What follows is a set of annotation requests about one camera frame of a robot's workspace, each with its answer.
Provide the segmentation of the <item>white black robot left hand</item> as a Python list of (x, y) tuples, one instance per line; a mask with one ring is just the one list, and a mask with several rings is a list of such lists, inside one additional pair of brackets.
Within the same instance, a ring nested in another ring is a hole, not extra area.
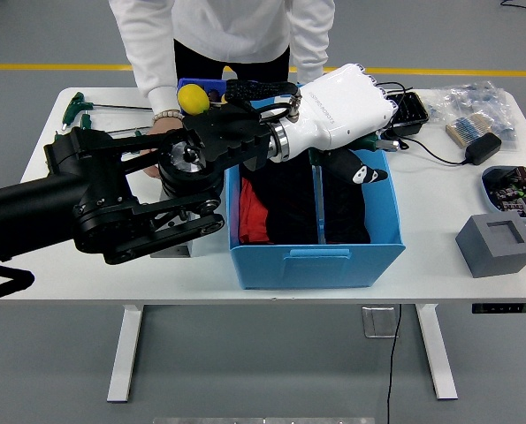
[(272, 160), (285, 162), (314, 148), (319, 164), (348, 184), (382, 181), (387, 172), (366, 165), (349, 144), (387, 127), (397, 110), (360, 65), (343, 65), (301, 87), (298, 120), (280, 120), (286, 140)]

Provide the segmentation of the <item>person's right hand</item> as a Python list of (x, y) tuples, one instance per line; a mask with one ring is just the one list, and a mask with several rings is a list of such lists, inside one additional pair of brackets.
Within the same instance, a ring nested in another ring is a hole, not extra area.
[[(147, 132), (147, 135), (156, 135), (167, 133), (171, 130), (177, 130), (182, 127), (182, 121), (176, 117), (162, 117), (154, 122)], [(151, 178), (160, 179), (159, 169), (156, 165), (150, 166), (144, 172)]]

